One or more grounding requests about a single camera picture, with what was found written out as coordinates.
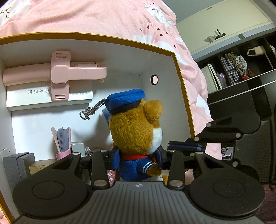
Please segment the pink card sleeve pack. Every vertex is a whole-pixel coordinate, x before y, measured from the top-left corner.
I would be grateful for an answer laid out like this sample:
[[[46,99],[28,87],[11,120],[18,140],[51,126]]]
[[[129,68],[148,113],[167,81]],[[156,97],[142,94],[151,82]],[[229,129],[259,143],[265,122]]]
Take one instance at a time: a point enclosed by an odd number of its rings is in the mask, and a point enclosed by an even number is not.
[[[71,128],[67,127],[59,128],[56,130],[54,127],[51,128],[51,133],[54,139],[54,142],[57,147],[56,159],[59,161],[62,158],[71,154]]]

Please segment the brown bear plush blue cap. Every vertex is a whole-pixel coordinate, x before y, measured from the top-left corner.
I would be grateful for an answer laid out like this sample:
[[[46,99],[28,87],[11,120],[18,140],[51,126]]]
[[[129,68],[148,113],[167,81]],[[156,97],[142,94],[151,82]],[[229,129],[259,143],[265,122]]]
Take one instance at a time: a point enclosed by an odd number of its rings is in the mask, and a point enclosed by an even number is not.
[[[158,164],[163,106],[158,100],[145,101],[144,97],[142,89],[118,92],[80,112],[83,120],[102,105],[110,112],[109,129],[119,151],[117,171],[124,181],[153,180],[163,174]]]

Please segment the gold cardboard box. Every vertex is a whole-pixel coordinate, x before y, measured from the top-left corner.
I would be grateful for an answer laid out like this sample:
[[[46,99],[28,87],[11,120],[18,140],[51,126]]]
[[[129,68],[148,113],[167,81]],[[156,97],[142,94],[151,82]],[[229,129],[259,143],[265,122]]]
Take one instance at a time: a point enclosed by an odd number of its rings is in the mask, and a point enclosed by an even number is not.
[[[33,175],[40,170],[48,167],[49,165],[55,163],[56,159],[49,159],[49,160],[41,160],[41,161],[35,161],[29,166],[30,175]]]

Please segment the dark grey box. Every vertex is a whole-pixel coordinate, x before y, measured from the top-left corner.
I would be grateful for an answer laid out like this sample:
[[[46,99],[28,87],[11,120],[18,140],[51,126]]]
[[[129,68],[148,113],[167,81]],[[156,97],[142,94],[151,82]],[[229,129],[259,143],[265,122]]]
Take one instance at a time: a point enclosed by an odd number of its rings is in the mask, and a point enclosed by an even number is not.
[[[18,153],[3,158],[5,174],[11,192],[19,182],[31,176],[29,166],[34,162],[33,153]]]

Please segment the pink phone holder stick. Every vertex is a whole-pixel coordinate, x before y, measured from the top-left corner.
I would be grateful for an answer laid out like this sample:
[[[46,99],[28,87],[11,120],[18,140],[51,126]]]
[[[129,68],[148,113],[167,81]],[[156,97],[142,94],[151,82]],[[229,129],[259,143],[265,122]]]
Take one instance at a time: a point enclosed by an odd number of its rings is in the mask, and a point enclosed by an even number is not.
[[[79,62],[71,66],[69,51],[55,51],[50,63],[17,66],[3,72],[3,84],[13,86],[35,82],[51,82],[51,100],[69,99],[70,81],[98,80],[107,77],[107,67],[95,62]]]

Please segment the white glasses case box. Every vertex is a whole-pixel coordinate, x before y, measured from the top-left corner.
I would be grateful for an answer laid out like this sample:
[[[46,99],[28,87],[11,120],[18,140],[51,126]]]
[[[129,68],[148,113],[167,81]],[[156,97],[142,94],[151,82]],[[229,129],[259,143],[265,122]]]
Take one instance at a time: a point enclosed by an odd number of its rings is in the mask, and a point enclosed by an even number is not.
[[[71,81],[69,99],[52,101],[51,83],[47,81],[8,86],[6,104],[10,111],[18,111],[61,105],[88,104],[92,98],[91,81]]]

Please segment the round badge stack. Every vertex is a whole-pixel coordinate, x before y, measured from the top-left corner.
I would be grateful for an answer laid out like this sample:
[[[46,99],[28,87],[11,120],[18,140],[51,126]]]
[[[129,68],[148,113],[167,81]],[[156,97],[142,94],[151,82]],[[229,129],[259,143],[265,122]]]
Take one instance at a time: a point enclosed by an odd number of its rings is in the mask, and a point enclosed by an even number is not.
[[[107,149],[103,149],[103,148],[100,148],[100,147],[85,147],[84,148],[84,151],[85,151],[85,156],[88,157],[88,156],[92,156],[93,153],[95,152],[107,152],[108,150]]]

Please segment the grey card pack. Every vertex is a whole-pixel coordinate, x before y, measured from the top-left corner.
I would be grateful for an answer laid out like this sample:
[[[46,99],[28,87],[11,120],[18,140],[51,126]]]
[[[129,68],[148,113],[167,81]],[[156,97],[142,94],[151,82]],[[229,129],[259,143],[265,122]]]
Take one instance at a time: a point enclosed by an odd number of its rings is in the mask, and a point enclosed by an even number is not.
[[[82,157],[86,156],[84,143],[72,142],[71,143],[71,151],[72,151],[72,153],[80,153]]]

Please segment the dark bookshelf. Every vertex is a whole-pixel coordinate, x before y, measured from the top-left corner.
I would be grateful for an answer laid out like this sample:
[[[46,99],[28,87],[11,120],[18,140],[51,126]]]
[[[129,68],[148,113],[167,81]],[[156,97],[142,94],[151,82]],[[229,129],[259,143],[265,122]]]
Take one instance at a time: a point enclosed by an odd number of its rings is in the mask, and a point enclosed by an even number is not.
[[[227,47],[198,62],[213,119],[234,113],[275,114],[275,33]]]

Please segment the orange cardboard box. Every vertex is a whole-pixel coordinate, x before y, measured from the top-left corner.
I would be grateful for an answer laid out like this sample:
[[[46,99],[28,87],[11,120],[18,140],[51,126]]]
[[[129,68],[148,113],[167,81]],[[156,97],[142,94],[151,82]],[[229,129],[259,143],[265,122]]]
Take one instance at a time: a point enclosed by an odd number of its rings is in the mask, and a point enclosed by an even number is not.
[[[74,67],[105,65],[102,81],[70,82],[69,98],[51,99],[51,58],[67,51]],[[1,149],[53,158],[51,128],[70,127],[73,141],[110,148],[111,135],[102,111],[89,120],[79,112],[112,93],[140,88],[145,100],[163,104],[162,146],[194,136],[189,100],[173,52],[130,40],[80,33],[37,33],[1,39]],[[185,193],[163,183],[118,182],[96,192],[88,203],[57,223],[198,223],[199,214]]]

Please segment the pink cloud bedspread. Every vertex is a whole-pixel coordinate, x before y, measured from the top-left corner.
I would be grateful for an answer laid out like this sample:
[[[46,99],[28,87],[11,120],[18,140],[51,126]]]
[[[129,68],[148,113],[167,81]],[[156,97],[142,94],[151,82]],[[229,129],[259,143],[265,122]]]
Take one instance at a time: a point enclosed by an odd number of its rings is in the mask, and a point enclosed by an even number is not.
[[[77,32],[129,39],[175,54],[185,84],[195,134],[211,122],[207,84],[163,1],[7,1],[1,5],[1,37]]]

